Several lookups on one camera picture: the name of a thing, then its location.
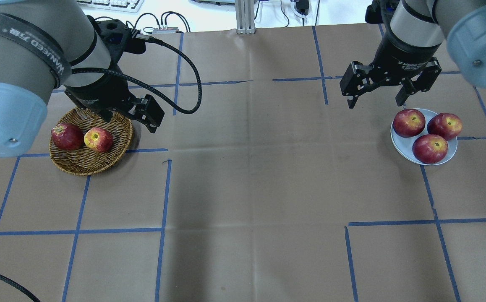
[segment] wicker basket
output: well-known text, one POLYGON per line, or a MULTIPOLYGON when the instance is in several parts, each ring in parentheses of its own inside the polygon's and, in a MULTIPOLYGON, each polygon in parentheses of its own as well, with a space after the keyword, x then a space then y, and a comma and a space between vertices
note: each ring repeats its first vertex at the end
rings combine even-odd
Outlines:
POLYGON ((77 125, 83 133, 93 127, 100 127, 112 134, 112 147, 103 153, 86 146, 72 151, 61 150, 53 144, 52 139, 49 141, 49 156, 53 163, 60 170, 72 175, 92 175, 114 166, 128 149, 133 136, 131 120, 116 112, 110 122, 105 122, 89 109, 74 108, 58 122, 77 125))

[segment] light blue plate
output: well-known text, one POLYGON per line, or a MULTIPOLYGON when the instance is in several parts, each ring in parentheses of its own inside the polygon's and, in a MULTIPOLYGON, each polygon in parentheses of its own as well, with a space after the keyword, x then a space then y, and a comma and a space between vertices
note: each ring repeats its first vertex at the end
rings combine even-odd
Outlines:
MULTIPOLYGON (((437 113, 430 111, 430 110, 427 110, 427 109, 419 109, 419 108, 415 108, 415 109, 417 109, 418 111, 420 111, 424 115, 424 118, 426 119, 426 126, 427 126, 428 122, 435 115, 437 115, 437 113)), ((416 157, 414 157, 414 155, 413 155, 413 143, 420 136, 423 136, 424 134, 428 134, 428 130, 427 130, 426 126, 424 127, 424 131, 422 133, 420 133, 419 135, 413 136, 411 138, 402 138, 401 136, 396 134, 396 131, 394 131, 394 129, 392 128, 392 124, 391 124, 390 125, 390 138, 392 139, 392 144, 394 145, 396 150, 403 157, 405 157, 406 159, 408 159, 408 160, 410 160, 414 163, 423 164, 424 166, 437 166, 439 164, 446 163, 447 161, 449 161, 454 156, 454 154, 456 154, 457 138, 453 138, 450 141, 448 141, 448 153, 446 154, 444 159, 442 159, 441 161, 439 161, 437 163, 434 163, 434 164, 423 163, 423 162, 417 160, 416 157)))

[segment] red apple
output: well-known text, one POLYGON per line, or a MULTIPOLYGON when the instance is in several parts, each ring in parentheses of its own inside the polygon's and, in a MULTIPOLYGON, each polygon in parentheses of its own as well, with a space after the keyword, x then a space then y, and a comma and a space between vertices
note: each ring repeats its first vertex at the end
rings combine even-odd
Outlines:
POLYGON ((94 127, 84 135, 84 143, 97 152, 106 152, 112 147, 112 135, 103 128, 94 127))
POLYGON ((447 152, 448 143, 442 136, 437 134, 420 136, 413 144, 414 157, 427 164, 434 164, 441 161, 447 152))
POLYGON ((82 131, 78 126, 62 122, 51 130, 51 139, 57 148, 76 150, 82 146, 82 131))
POLYGON ((452 113, 439 113, 428 123, 428 132, 451 140, 458 136, 463 128, 460 118, 452 113))
POLYGON ((419 135, 426 126, 426 118, 417 109, 403 109, 396 113, 392 128, 402 138, 419 135))

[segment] white keyboard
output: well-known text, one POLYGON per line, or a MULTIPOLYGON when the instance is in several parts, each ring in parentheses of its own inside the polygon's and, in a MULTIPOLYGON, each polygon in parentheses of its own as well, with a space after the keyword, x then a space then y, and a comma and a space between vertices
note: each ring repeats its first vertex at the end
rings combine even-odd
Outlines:
POLYGON ((89 8, 105 10, 138 12, 145 0, 76 0, 78 4, 89 8))

